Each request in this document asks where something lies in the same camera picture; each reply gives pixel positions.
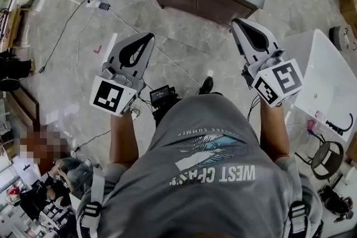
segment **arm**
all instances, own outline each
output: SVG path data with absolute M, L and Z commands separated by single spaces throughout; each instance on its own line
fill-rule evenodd
M 65 181 L 66 181 L 66 183 L 67 183 L 67 185 L 69 187 L 70 192 L 71 193 L 74 192 L 75 191 L 74 190 L 74 186 L 71 183 L 71 181 L 69 180 L 67 174 L 64 171 L 62 171 L 61 169 L 58 169 L 58 174 L 61 175 L 65 179 Z
M 286 132 L 283 107 L 270 108 L 263 99 L 260 99 L 260 117 L 262 122 L 260 147 L 273 162 L 278 158 L 289 157 L 290 142 Z
M 110 143 L 110 162 L 122 164 L 127 168 L 139 158 L 134 125 L 130 111 L 123 117 L 112 115 L 110 119 L 112 141 Z

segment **cardboard box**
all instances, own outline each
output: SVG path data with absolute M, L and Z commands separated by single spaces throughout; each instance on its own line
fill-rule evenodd
M 340 0 L 340 11 L 357 37 L 357 0 Z
M 357 164 L 357 133 L 353 136 L 346 155 Z

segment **electrical outlet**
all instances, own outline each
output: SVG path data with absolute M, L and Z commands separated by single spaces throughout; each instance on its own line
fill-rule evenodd
M 101 4 L 99 0 L 88 0 L 86 4 L 86 8 L 98 8 Z

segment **desk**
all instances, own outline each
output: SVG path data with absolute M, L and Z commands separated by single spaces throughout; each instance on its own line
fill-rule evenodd
M 18 28 L 24 12 L 29 9 L 19 8 L 14 6 L 8 15 L 8 21 L 4 29 L 4 41 L 0 46 L 0 52 L 5 52 L 9 48 L 19 48 L 14 46 L 14 42 L 17 38 Z

